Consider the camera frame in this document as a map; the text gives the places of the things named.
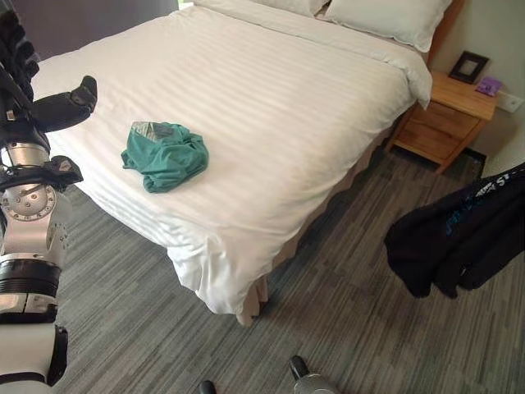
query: black jacket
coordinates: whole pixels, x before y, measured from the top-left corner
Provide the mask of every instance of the black jacket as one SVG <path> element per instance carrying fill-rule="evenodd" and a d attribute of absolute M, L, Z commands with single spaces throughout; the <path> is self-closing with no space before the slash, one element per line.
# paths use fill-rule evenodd
<path fill-rule="evenodd" d="M 388 264 L 416 297 L 472 290 L 525 249 L 525 163 L 408 213 L 388 231 Z"/>

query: wall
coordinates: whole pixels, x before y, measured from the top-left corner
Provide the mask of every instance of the wall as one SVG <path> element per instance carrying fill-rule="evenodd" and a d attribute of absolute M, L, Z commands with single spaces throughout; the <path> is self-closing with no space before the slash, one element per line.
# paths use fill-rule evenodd
<path fill-rule="evenodd" d="M 177 9 L 175 0 L 11 0 L 41 59 Z"/>
<path fill-rule="evenodd" d="M 491 59 L 482 75 L 494 76 L 503 90 L 525 98 L 525 1 L 467 0 L 432 68 L 449 72 L 461 52 Z M 493 121 L 471 148 L 487 156 L 486 173 L 523 161 L 525 105 L 509 114 L 496 109 Z"/>

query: white duvet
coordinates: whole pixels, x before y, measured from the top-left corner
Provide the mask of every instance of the white duvet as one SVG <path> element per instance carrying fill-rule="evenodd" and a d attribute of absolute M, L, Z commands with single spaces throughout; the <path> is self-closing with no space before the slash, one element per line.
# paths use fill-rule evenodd
<path fill-rule="evenodd" d="M 38 97 L 98 81 L 84 123 L 50 135 L 103 210 L 167 248 L 180 283 L 239 314 L 250 285 L 431 77 L 414 52 L 244 0 L 200 0 L 40 63 Z M 133 121 L 200 134 L 208 169 L 166 194 L 122 169 Z"/>

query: wooden headboard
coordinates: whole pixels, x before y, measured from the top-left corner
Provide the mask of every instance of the wooden headboard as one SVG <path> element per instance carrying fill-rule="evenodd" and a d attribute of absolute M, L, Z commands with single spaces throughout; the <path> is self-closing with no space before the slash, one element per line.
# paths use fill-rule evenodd
<path fill-rule="evenodd" d="M 428 52 L 427 64 L 430 65 L 434 56 L 438 53 L 443 42 L 445 41 L 446 36 L 452 29 L 452 26 L 458 19 L 458 15 L 461 12 L 461 9 L 465 5 L 465 0 L 453 0 L 449 5 L 445 14 L 443 15 L 443 20 L 437 26 L 436 32 L 434 33 L 434 38 L 432 39 L 432 46 Z"/>

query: drawer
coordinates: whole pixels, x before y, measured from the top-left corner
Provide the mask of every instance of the drawer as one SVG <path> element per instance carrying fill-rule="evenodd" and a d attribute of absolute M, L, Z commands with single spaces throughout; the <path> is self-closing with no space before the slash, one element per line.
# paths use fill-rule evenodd
<path fill-rule="evenodd" d="M 459 143 L 459 140 L 446 133 L 414 121 L 407 122 L 395 142 L 437 163 L 448 158 Z"/>
<path fill-rule="evenodd" d="M 421 106 L 417 106 L 411 120 L 443 131 L 460 140 L 464 139 L 479 122 L 475 117 L 434 102 L 430 103 L 426 111 Z"/>

